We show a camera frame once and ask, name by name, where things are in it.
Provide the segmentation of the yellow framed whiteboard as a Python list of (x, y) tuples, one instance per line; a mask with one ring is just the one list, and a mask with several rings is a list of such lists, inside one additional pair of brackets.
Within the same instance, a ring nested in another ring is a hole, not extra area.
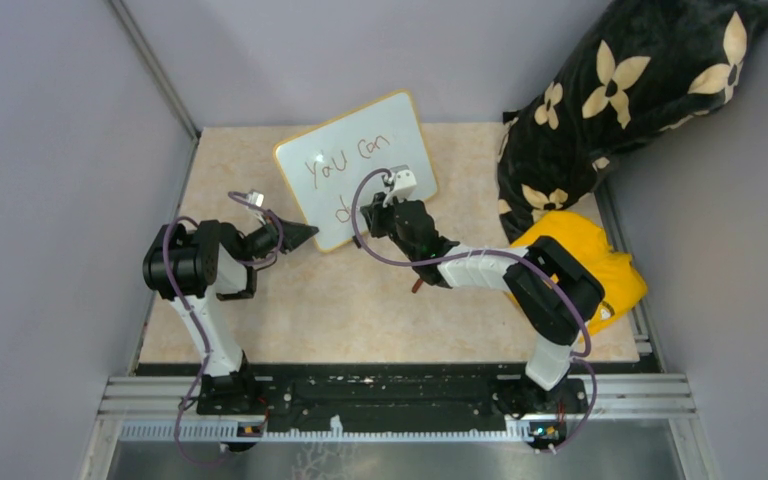
[(417, 181), (412, 199), (427, 200), (438, 192), (415, 102), (407, 90), (279, 142), (273, 158), (304, 222), (319, 229), (314, 243), (323, 253), (351, 241), (352, 199), (370, 172), (405, 166)]

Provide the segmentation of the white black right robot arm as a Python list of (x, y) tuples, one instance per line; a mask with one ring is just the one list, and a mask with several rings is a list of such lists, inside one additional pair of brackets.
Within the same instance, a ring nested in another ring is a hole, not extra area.
[(513, 297), (537, 333), (523, 398), (536, 412), (562, 398), (574, 342), (605, 298), (599, 280), (561, 243), (541, 236), (526, 246), (473, 248), (441, 235), (423, 202), (386, 203), (374, 195), (359, 213), (374, 238), (388, 238), (404, 255), (400, 266), (425, 284), (446, 289), (485, 288)]

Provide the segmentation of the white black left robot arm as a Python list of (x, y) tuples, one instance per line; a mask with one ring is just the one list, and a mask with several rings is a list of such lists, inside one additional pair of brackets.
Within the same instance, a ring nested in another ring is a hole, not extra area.
[(200, 351), (199, 401), (223, 402), (237, 414), (257, 406), (260, 388), (242, 347), (220, 318), (219, 303), (253, 298), (259, 264), (295, 250), (318, 232), (283, 219), (250, 234), (218, 220), (203, 221), (191, 231), (180, 223), (160, 228), (144, 257), (143, 278), (184, 320)]

